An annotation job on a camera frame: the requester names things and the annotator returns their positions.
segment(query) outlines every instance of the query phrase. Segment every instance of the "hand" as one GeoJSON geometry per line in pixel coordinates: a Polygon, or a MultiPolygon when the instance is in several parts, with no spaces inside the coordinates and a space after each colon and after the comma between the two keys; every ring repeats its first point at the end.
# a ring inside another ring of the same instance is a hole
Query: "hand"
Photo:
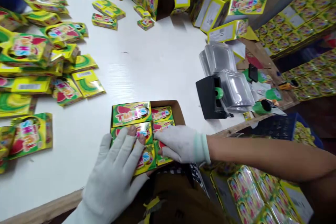
{"type": "Polygon", "coordinates": [[[96,164],[83,191],[83,200],[65,223],[110,224],[134,200],[149,179],[141,174],[131,183],[145,143],[141,135],[132,150],[136,131],[135,126],[128,132],[123,128],[111,148],[111,135],[103,137],[96,164]]]}
{"type": "Polygon", "coordinates": [[[210,163],[207,136],[187,126],[171,126],[157,131],[154,138],[164,143],[162,155],[180,163],[210,163]]]}

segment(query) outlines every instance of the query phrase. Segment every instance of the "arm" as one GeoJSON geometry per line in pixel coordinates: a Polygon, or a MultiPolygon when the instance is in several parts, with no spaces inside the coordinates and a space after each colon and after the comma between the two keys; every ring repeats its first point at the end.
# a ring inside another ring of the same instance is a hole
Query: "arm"
{"type": "Polygon", "coordinates": [[[336,170],[336,156],[316,147],[265,138],[207,136],[211,160],[253,166],[276,177],[305,182],[336,170]]]}

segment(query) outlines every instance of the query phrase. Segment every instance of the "green tape roll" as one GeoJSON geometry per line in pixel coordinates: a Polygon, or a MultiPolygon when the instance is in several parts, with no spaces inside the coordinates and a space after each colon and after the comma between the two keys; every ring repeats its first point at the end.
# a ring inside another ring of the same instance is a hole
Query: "green tape roll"
{"type": "Polygon", "coordinates": [[[223,89],[219,88],[219,87],[215,87],[215,92],[216,92],[216,99],[222,99],[224,96],[224,91],[223,89]]]}

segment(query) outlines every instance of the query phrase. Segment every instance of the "table surface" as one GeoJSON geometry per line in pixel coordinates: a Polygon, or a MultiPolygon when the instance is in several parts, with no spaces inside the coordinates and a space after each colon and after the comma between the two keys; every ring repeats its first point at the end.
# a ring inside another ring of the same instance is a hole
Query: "table surface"
{"type": "MultiPolygon", "coordinates": [[[[241,114],[204,120],[195,82],[204,78],[198,55],[206,35],[186,14],[144,31],[136,24],[140,16],[131,0],[111,0],[126,12],[115,31],[92,24],[92,13],[98,12],[91,3],[96,0],[67,1],[70,20],[88,27],[89,38],[78,45],[98,64],[95,73],[107,93],[66,108],[52,97],[38,98],[35,112],[53,114],[54,146],[10,162],[10,170],[0,176],[0,221],[85,186],[101,138],[109,133],[113,104],[177,100],[186,125],[206,134],[244,122],[241,114]]],[[[28,32],[40,34],[36,26],[28,32]]],[[[0,120],[0,126],[9,122],[0,120]]]]}

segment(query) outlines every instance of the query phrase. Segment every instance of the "plastic crate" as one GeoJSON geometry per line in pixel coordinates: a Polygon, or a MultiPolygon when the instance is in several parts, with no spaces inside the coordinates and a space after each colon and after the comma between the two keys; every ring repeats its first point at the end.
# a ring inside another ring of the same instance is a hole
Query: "plastic crate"
{"type": "MultiPolygon", "coordinates": [[[[295,123],[302,123],[306,128],[310,128],[299,113],[289,114],[288,116],[274,115],[258,123],[258,126],[251,130],[254,135],[268,135],[276,139],[285,139],[292,141],[294,137],[295,123]]],[[[324,149],[322,141],[310,129],[315,137],[314,144],[320,149],[324,149]]]]}

